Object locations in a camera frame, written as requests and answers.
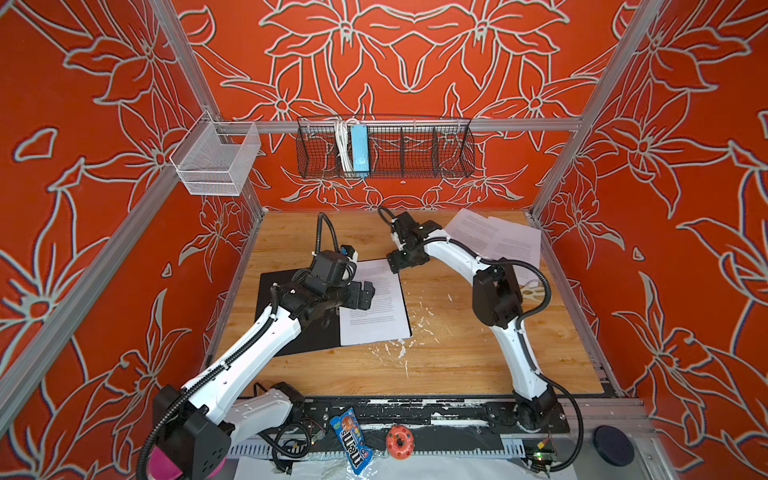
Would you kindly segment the paper sheet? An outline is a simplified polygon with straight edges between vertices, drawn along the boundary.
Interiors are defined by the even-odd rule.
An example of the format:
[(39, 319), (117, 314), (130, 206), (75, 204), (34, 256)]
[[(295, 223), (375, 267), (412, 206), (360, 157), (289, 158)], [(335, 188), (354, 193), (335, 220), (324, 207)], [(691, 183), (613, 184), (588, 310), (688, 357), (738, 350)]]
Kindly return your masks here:
[(468, 209), (461, 209), (444, 230), (475, 253), (495, 258), (498, 229), (487, 218)]
[(487, 219), (493, 233), (484, 253), (490, 259), (513, 259), (540, 268), (541, 232), (533, 227), (503, 220)]
[(404, 340), (412, 336), (401, 281), (385, 259), (358, 264), (355, 279), (372, 283), (375, 293), (368, 310), (340, 309), (340, 343), (354, 346)]

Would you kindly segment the grey clip folder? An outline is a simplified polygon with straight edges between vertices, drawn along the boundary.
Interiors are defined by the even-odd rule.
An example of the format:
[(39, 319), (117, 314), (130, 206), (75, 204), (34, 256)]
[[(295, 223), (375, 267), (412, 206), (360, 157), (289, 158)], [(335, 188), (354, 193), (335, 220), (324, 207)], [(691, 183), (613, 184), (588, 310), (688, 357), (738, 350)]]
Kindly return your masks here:
[(282, 347), (280, 356), (328, 350), (340, 343), (340, 309), (332, 306), (331, 298), (319, 297), (299, 283), (297, 269), (267, 272), (260, 275), (256, 320), (271, 312), (271, 287), (279, 285), (279, 314), (300, 325), (298, 336)]

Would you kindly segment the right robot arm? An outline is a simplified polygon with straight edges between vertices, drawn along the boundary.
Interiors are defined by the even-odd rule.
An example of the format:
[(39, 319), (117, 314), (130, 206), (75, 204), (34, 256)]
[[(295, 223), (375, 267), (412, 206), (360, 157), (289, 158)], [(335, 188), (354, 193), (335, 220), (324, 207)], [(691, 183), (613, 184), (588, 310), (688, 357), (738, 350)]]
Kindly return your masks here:
[[(510, 371), (515, 401), (513, 418), (519, 428), (536, 433), (547, 427), (559, 405), (557, 392), (570, 402), (577, 428), (570, 455), (557, 462), (544, 454), (531, 453), (524, 461), (528, 470), (547, 476), (570, 467), (584, 443), (583, 415), (573, 394), (542, 372), (525, 325), (526, 319), (544, 311), (551, 302), (552, 288), (546, 276), (538, 267), (523, 260), (487, 258), (433, 221), (419, 223), (407, 212), (395, 214), (384, 206), (379, 206), (377, 213), (389, 226), (396, 245), (396, 249), (387, 255), (392, 272), (398, 273), (437, 259), (471, 285), (473, 313), (490, 328)], [(529, 310), (523, 308), (523, 294), (515, 272), (517, 267), (534, 274), (544, 289), (543, 299)]]

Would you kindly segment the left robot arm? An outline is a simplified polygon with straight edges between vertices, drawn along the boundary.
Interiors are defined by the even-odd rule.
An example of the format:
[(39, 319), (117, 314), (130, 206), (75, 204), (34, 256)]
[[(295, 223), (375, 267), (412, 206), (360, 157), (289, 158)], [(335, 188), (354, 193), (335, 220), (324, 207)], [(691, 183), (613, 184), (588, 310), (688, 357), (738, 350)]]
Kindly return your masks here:
[(219, 359), (181, 388), (163, 387), (154, 397), (152, 430), (135, 469), (139, 479), (207, 479), (223, 465), (229, 448), (282, 426), (298, 399), (276, 386), (251, 400), (240, 395), (256, 375), (303, 328), (340, 308), (370, 309), (375, 288), (356, 280), (358, 253), (338, 240), (322, 247), (330, 218), (317, 216), (309, 267), (284, 284), (274, 283), (254, 324)]

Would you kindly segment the blue white box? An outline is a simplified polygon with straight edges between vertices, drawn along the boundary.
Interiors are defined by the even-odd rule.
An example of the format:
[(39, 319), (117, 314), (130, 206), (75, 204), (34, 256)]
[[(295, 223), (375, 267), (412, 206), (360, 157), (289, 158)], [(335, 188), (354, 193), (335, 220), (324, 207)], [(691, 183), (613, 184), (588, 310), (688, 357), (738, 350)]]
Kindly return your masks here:
[(353, 172), (359, 177), (366, 177), (370, 172), (368, 128), (364, 124), (352, 124), (349, 128)]

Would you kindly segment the blue candy bag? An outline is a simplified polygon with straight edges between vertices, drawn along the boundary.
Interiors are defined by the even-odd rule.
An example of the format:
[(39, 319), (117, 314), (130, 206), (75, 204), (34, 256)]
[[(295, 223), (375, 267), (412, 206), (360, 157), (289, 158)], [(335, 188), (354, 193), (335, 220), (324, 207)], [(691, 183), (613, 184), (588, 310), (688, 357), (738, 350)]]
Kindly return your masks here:
[(361, 474), (374, 459), (373, 450), (365, 444), (353, 408), (348, 408), (330, 421), (354, 474)]

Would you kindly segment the red toy wheel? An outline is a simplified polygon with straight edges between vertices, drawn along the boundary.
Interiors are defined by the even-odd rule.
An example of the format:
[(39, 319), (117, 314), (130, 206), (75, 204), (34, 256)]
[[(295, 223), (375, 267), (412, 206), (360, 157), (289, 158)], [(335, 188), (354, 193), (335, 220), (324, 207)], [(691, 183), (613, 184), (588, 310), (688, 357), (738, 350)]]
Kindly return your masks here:
[(414, 434), (403, 425), (393, 426), (386, 435), (386, 449), (394, 459), (408, 459), (415, 451)]

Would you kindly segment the clear plastic bin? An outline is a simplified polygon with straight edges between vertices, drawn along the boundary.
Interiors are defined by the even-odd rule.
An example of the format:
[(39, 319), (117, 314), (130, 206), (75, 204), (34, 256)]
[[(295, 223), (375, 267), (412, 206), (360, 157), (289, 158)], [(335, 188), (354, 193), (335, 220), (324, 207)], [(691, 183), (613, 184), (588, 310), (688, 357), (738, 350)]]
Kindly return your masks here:
[(176, 174), (194, 196), (237, 197), (261, 151), (254, 122), (216, 121), (204, 111), (170, 156)]

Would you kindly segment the small green circuit board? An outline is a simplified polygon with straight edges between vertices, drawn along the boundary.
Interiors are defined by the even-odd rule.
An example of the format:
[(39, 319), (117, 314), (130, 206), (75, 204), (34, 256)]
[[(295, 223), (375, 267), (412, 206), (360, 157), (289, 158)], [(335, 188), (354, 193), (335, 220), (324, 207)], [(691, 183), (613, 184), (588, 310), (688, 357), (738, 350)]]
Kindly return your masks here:
[(524, 467), (534, 473), (544, 473), (549, 476), (557, 460), (557, 452), (552, 440), (549, 437), (541, 440), (525, 440), (523, 447)]

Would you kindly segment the pink dumbbell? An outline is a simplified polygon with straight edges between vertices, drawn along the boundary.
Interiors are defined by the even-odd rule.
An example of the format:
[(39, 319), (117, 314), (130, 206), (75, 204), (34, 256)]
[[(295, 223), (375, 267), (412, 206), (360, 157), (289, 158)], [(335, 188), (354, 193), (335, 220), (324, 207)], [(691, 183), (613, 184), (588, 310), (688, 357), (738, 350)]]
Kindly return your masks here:
[(186, 444), (157, 447), (150, 455), (153, 479), (210, 479), (222, 468), (230, 444)]

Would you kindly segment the dark round disc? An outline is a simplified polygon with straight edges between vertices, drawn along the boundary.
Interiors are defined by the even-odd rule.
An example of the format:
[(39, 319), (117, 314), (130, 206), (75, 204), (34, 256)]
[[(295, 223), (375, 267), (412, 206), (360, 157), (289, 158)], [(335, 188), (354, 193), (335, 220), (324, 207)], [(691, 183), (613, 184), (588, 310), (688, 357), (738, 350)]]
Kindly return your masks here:
[(598, 426), (592, 434), (592, 444), (598, 455), (616, 467), (629, 466), (635, 459), (635, 450), (629, 437), (616, 427)]

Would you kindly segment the white handled scissors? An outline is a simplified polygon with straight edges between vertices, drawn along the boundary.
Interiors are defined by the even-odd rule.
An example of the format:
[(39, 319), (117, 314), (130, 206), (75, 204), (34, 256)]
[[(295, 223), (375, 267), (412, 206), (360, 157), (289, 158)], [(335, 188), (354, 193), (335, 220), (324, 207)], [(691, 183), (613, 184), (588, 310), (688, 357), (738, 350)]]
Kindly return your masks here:
[(538, 282), (529, 282), (521, 287), (523, 299), (526, 302), (541, 302), (546, 294), (546, 289)]

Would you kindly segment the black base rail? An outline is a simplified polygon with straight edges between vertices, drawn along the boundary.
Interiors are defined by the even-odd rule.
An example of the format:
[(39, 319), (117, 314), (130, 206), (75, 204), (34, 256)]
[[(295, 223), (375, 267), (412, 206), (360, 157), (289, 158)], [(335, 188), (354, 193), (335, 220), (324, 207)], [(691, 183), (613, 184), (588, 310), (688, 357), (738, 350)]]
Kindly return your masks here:
[(402, 424), (416, 427), (446, 426), (487, 428), (493, 433), (570, 434), (576, 421), (557, 404), (538, 429), (522, 424), (519, 408), (511, 396), (308, 396), (305, 411), (316, 422), (353, 409), (360, 424), (384, 429)]

